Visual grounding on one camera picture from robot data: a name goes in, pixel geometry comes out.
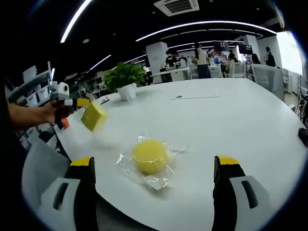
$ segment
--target white flower pot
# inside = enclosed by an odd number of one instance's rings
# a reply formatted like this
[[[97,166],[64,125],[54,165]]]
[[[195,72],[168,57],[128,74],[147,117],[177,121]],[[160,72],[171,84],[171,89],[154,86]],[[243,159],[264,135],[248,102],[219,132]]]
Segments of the white flower pot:
[[[122,88],[117,88],[117,92],[119,92],[122,101],[128,101],[136,98],[136,84],[132,83],[126,85]]]

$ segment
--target round white table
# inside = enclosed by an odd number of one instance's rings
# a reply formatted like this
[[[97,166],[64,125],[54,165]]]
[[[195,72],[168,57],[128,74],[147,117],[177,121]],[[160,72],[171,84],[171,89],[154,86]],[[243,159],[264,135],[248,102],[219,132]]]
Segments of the round white table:
[[[108,98],[102,107],[110,117],[101,130],[90,133],[80,122],[80,109],[68,118],[68,129],[56,132],[72,160],[95,157],[97,192],[151,228],[212,229],[216,155],[236,158],[269,192],[273,215],[302,172],[306,148],[297,133],[303,124],[284,102],[248,79],[170,82],[138,88],[129,102],[118,94]],[[158,192],[124,177],[116,165],[143,132],[173,147],[186,145],[174,175]]]

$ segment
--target ceiling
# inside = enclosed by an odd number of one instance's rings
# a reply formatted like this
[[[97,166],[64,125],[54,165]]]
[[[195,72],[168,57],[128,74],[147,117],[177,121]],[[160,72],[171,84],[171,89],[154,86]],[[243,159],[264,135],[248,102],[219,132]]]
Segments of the ceiling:
[[[20,9],[15,12],[15,25],[12,35],[8,37],[9,55],[5,71],[14,85],[23,82],[21,73],[24,70],[36,65],[39,72],[44,71],[49,60],[56,68],[54,79],[63,81],[68,75],[89,70],[109,54],[112,56],[91,72],[111,69],[120,61],[145,54],[145,46],[158,41],[166,42],[171,47],[194,41],[234,40],[247,34],[231,29],[258,33],[265,37],[271,35],[268,31],[250,26],[201,24],[164,31],[136,42],[145,35],[167,27],[211,20],[261,26],[276,17],[270,4],[262,0],[249,1],[249,4],[246,0],[199,0],[199,11],[171,17],[154,6],[155,0],[92,0],[78,18],[65,43],[60,43],[68,23],[83,1],[25,0],[22,5],[18,3]],[[278,24],[267,28],[276,32],[280,30]],[[89,42],[84,44],[85,39],[89,39]],[[174,51],[190,47],[183,46]]]

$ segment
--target yellow sponge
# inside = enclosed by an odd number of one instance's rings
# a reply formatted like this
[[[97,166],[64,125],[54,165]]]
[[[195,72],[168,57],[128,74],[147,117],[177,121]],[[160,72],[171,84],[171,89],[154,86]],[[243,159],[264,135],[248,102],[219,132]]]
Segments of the yellow sponge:
[[[137,168],[144,174],[151,175],[165,169],[169,157],[162,142],[146,140],[138,143],[132,153]]]
[[[87,129],[93,132],[102,127],[107,117],[108,114],[98,105],[98,103],[92,102],[84,112],[81,122],[87,127]]]

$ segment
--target plastic bag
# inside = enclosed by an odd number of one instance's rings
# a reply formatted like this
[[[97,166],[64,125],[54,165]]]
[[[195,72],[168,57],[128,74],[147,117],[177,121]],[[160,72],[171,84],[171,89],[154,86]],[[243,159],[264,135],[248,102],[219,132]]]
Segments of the plastic bag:
[[[132,148],[127,150],[125,153],[120,154],[119,158],[116,161],[116,164],[120,166],[120,169],[122,170],[123,174],[132,181],[136,183],[146,183],[150,188],[160,190],[166,186],[168,180],[174,174],[174,157],[179,152],[183,152],[185,150],[185,147],[182,147],[181,149],[174,149],[168,146],[167,143],[162,143],[163,146],[166,148],[167,161],[165,158],[161,158],[155,159],[151,162],[147,162],[147,164],[154,164],[157,167],[157,172],[153,174],[146,174],[142,172],[140,168],[138,168],[138,160],[136,161],[136,158],[133,155],[133,150],[135,150],[136,145],[144,141],[155,140],[152,140],[144,135],[140,135]]]

